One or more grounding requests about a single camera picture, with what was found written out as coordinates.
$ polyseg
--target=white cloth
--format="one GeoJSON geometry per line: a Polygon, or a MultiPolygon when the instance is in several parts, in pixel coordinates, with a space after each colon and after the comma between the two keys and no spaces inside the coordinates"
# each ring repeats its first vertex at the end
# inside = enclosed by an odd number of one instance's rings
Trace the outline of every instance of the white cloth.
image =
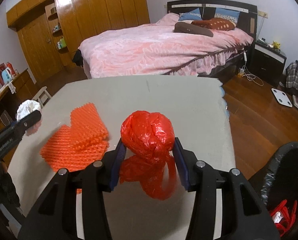
{"type": "MultiPolygon", "coordinates": [[[[34,100],[26,100],[19,106],[17,110],[17,121],[19,122],[21,119],[23,119],[35,110],[39,110],[41,112],[40,103],[34,100]]],[[[28,130],[26,130],[26,135],[29,136],[37,132],[40,126],[41,120],[37,122],[34,126],[30,127],[28,130]]]]}
{"type": "Polygon", "coordinates": [[[16,93],[16,87],[13,85],[12,82],[9,82],[7,84],[4,84],[2,88],[0,88],[0,94],[7,88],[9,87],[11,94],[16,93]]]}

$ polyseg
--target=white bathroom scale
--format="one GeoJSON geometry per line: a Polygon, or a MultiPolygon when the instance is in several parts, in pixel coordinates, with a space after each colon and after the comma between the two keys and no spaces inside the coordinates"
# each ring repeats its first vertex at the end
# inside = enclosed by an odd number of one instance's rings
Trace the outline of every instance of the white bathroom scale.
{"type": "Polygon", "coordinates": [[[280,91],[278,89],[272,88],[272,93],[274,94],[276,100],[279,104],[284,106],[292,107],[292,103],[290,102],[289,98],[287,97],[286,93],[283,91],[280,91]]]}

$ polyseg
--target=wardrobe door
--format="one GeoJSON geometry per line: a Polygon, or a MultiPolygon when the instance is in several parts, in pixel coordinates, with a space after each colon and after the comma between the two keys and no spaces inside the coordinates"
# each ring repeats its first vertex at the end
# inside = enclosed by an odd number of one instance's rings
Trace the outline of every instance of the wardrobe door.
{"type": "Polygon", "coordinates": [[[38,83],[62,70],[47,21],[44,13],[18,31],[20,44],[38,83]]]}
{"type": "Polygon", "coordinates": [[[120,0],[123,17],[127,28],[138,26],[138,19],[134,0],[120,0]]]}
{"type": "Polygon", "coordinates": [[[58,19],[70,53],[75,52],[83,38],[81,36],[72,0],[55,0],[58,19]]]}
{"type": "Polygon", "coordinates": [[[97,35],[88,0],[72,0],[82,39],[97,35]]]}
{"type": "Polygon", "coordinates": [[[112,29],[119,30],[125,28],[126,24],[120,0],[106,0],[106,4],[112,29]]]}
{"type": "Polygon", "coordinates": [[[134,0],[139,25],[150,23],[147,0],[134,0]]]}
{"type": "Polygon", "coordinates": [[[97,33],[111,30],[107,4],[105,0],[89,0],[91,15],[90,18],[95,24],[97,33]]]}

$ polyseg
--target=black headboard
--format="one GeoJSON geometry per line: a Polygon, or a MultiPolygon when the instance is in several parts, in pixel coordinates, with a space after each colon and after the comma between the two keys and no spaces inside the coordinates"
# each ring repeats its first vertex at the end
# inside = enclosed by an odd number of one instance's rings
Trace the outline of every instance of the black headboard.
{"type": "Polygon", "coordinates": [[[203,20],[213,18],[216,7],[241,11],[237,27],[253,37],[254,41],[256,40],[258,15],[256,5],[229,0],[179,0],[167,4],[168,13],[179,14],[199,8],[203,20]]]}

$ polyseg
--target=dark brown cushion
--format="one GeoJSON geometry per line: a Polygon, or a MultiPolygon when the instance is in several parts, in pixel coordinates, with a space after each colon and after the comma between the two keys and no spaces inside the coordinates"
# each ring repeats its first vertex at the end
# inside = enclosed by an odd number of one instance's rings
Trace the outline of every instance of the dark brown cushion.
{"type": "Polygon", "coordinates": [[[211,30],[220,31],[230,31],[236,27],[236,25],[233,22],[222,18],[212,18],[210,20],[193,21],[191,24],[211,30]]]}
{"type": "Polygon", "coordinates": [[[184,22],[177,22],[175,24],[175,33],[190,33],[190,34],[199,34],[199,35],[204,35],[208,37],[213,37],[212,31],[202,28],[196,25],[192,25],[189,23],[184,23],[184,22]]]}

